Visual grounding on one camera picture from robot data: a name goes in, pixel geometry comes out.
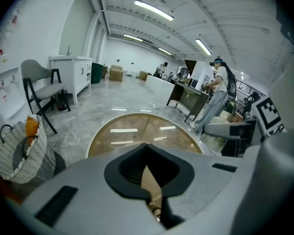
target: white basket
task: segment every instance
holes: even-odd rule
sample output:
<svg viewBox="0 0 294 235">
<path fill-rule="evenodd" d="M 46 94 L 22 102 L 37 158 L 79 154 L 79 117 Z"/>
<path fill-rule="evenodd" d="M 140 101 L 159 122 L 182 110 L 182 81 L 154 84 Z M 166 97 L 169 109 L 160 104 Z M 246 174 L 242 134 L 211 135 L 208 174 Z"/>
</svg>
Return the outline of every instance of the white basket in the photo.
<svg viewBox="0 0 294 235">
<path fill-rule="evenodd" d="M 47 180 L 53 177 L 55 156 L 53 150 L 47 147 L 42 118 L 39 115 L 32 118 L 39 123 L 39 128 L 31 145 L 27 144 L 24 122 L 13 125 L 1 139 L 0 174 L 5 180 L 24 184 L 33 178 Z M 24 152 L 24 156 L 16 162 L 19 151 Z"/>
</svg>

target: white ceiling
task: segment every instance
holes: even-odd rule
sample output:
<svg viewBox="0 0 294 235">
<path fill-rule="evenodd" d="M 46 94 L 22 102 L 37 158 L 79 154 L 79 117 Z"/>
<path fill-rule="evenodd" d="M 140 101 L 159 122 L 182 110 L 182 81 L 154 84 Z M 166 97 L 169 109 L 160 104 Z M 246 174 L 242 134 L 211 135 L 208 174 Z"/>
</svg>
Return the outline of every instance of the white ceiling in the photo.
<svg viewBox="0 0 294 235">
<path fill-rule="evenodd" d="M 270 85 L 283 73 L 293 50 L 280 33 L 275 0 L 143 0 L 174 16 L 173 21 L 136 6 L 134 0 L 102 0 L 110 36 L 128 33 L 175 53 L 175 59 L 212 61 Z M 207 56 L 195 42 L 210 48 Z"/>
</svg>

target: backpack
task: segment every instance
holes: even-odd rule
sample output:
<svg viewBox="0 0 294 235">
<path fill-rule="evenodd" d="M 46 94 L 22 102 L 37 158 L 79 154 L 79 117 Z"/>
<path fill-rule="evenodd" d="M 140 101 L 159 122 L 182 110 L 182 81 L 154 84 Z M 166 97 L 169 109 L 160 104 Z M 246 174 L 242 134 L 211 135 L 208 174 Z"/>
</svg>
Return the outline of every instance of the backpack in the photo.
<svg viewBox="0 0 294 235">
<path fill-rule="evenodd" d="M 232 73 L 229 67 L 225 67 L 226 72 L 227 72 L 227 79 L 228 79 L 228 84 L 227 84 L 227 93 L 231 97 L 236 97 L 236 78 L 235 75 Z"/>
</svg>

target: green trash bin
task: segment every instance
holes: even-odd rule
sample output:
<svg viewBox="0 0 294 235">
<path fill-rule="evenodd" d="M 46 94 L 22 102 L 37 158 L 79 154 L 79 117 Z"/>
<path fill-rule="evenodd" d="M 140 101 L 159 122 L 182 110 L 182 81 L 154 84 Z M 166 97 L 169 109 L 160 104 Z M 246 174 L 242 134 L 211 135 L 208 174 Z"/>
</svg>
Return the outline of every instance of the green trash bin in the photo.
<svg viewBox="0 0 294 235">
<path fill-rule="evenodd" d="M 100 82 L 103 72 L 103 65 L 92 63 L 91 83 L 97 84 Z"/>
</svg>

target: round table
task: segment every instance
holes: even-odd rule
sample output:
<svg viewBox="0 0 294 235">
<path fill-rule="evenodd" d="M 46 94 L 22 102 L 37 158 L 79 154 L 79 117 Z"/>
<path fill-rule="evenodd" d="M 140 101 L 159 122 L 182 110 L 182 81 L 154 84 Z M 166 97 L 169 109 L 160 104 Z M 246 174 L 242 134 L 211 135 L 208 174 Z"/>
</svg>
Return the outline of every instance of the round table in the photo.
<svg viewBox="0 0 294 235">
<path fill-rule="evenodd" d="M 202 153 L 196 141 L 170 120 L 153 114 L 131 113 L 112 119 L 95 134 L 88 157 L 139 143 L 154 143 Z"/>
</svg>

